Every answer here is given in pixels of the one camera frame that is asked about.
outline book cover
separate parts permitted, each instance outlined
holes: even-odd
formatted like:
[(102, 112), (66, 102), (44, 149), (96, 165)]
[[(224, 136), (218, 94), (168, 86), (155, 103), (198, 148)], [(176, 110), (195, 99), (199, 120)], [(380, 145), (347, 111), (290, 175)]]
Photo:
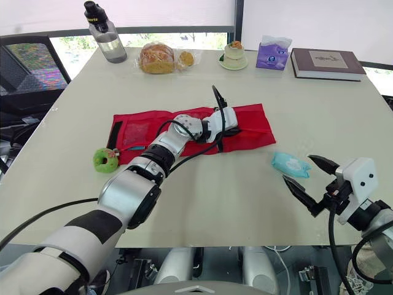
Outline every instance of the book cover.
[(293, 48), (292, 54), (299, 71), (366, 73), (351, 51)]

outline tissue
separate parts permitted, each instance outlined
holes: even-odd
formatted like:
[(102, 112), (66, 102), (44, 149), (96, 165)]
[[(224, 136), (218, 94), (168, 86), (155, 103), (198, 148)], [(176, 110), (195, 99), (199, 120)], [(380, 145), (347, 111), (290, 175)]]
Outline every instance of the tissue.
[(288, 59), (291, 39), (284, 37), (262, 36), (259, 44), (257, 68), (283, 70)]
[(285, 152), (275, 152), (271, 164), (289, 176), (309, 178), (311, 165)]

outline white wall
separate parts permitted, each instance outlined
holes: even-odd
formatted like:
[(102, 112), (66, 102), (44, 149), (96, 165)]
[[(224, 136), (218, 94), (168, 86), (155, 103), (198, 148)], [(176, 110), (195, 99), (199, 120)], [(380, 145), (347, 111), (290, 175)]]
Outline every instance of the white wall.
[[(88, 28), (84, 0), (0, 0), (0, 36)], [(235, 0), (97, 0), (115, 26), (233, 26)]]
[(393, 65), (393, 0), (244, 0), (245, 48), (257, 49), (264, 34)]

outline bottle cap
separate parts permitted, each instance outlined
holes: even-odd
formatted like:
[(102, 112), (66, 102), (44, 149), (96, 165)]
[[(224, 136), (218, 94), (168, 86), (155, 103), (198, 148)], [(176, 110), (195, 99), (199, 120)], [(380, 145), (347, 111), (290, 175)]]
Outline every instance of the bottle cap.
[(100, 8), (98, 4), (95, 4), (94, 1), (86, 1), (85, 4), (85, 16), (89, 23), (93, 25), (97, 25), (99, 23), (104, 23), (108, 19), (105, 14), (105, 10)]

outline water bottle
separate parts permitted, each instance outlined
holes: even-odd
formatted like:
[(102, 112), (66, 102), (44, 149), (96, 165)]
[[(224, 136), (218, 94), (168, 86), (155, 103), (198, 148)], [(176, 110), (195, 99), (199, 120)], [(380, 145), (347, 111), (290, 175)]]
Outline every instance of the water bottle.
[(125, 61), (127, 53), (114, 24), (106, 16), (105, 10), (93, 1), (86, 1), (84, 5), (85, 16), (89, 22), (88, 29), (97, 41), (105, 58), (111, 63)]

